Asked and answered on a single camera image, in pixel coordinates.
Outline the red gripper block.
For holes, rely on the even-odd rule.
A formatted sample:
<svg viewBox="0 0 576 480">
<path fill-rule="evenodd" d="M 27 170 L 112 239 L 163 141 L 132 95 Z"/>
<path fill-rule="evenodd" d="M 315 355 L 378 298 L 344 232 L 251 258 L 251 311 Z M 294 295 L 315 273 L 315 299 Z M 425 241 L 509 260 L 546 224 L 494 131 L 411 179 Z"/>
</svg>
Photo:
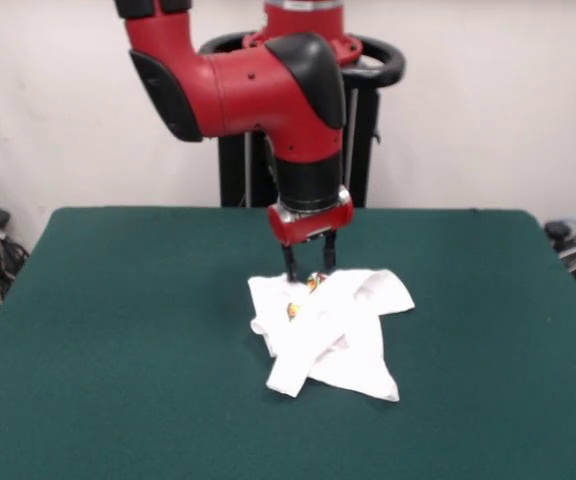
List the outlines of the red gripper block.
<svg viewBox="0 0 576 480">
<path fill-rule="evenodd" d="M 270 227 L 282 249 L 287 279 L 297 281 L 297 262 L 293 245 L 309 241 L 320 234 L 324 235 L 324 270 L 332 271 L 336 267 L 336 239 L 338 230 L 352 221 L 354 205 L 345 186 L 339 188 L 336 203 L 329 209 L 299 213 L 288 210 L 281 203 L 267 208 Z"/>
</svg>

